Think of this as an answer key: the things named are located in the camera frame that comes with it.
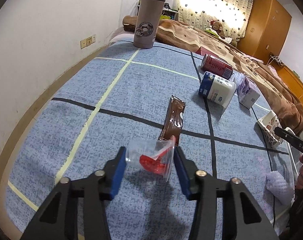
chocolate bar wrapper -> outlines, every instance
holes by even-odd
[[[173,135],[176,138],[176,146],[178,146],[179,136],[183,128],[183,113],[185,106],[186,103],[184,101],[173,95],[170,97],[164,128],[159,135],[158,140],[170,140]]]

wooden floor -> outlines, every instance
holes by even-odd
[[[57,90],[106,47],[107,45],[101,47],[74,65],[62,74],[50,87],[48,87],[23,115],[5,144],[0,155],[0,228],[11,240],[19,240],[22,235],[22,233],[9,219],[5,209],[5,196],[8,179],[19,150],[24,143],[28,132],[35,124],[36,118],[42,113],[43,109]]]

hand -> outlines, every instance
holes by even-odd
[[[303,155],[299,157],[301,163],[303,163]],[[299,175],[297,178],[296,189],[303,189],[303,166],[299,169]]]

clear plastic cup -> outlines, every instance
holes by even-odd
[[[168,141],[132,140],[126,150],[126,163],[162,175],[167,182],[173,163],[175,137]]]

pink box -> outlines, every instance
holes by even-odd
[[[260,97],[260,91],[256,84],[248,77],[244,77],[237,88],[239,102],[250,109],[256,100]]]

